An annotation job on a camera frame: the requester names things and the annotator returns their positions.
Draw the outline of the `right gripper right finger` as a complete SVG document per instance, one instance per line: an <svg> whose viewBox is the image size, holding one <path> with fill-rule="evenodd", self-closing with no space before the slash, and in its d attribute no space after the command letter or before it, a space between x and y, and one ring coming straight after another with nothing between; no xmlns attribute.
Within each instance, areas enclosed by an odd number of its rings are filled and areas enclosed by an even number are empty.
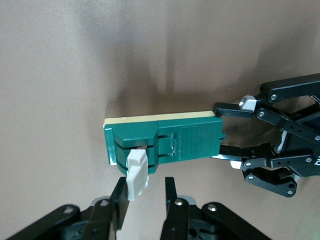
<svg viewBox="0 0 320 240"><path fill-rule="evenodd" d="M162 240L268 240L269 237L219 202L198 208L178 196L175 179L165 178L166 219Z"/></svg>

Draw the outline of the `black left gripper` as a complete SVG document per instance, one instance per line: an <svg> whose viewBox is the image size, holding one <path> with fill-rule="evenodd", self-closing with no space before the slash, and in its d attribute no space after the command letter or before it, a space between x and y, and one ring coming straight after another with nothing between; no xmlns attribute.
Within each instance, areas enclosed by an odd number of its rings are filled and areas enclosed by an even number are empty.
<svg viewBox="0 0 320 240"><path fill-rule="evenodd" d="M242 170L247 183L287 198L296 194L298 178L320 175L320 144L286 131L276 152L270 143L246 148L221 145L215 158Z"/></svg>

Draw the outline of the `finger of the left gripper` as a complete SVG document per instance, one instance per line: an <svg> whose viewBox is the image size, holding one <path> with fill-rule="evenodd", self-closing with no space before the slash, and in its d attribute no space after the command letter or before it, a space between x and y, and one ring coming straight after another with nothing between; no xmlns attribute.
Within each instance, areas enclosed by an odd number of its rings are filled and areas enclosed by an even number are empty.
<svg viewBox="0 0 320 240"><path fill-rule="evenodd" d="M308 96L315 101L293 113L273 107L286 99ZM217 102L217 116L258 119L313 144L320 143L320 74L310 74L263 83L256 96L246 95L239 104Z"/></svg>

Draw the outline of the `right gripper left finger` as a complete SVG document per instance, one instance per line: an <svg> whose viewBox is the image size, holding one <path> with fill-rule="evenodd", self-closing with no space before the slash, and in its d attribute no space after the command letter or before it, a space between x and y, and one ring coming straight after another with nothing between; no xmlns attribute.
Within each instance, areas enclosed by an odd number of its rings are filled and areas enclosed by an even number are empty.
<svg viewBox="0 0 320 240"><path fill-rule="evenodd" d="M95 199L81 211L73 204L62 205L9 240L115 240L129 206L128 186L120 177L111 196Z"/></svg>

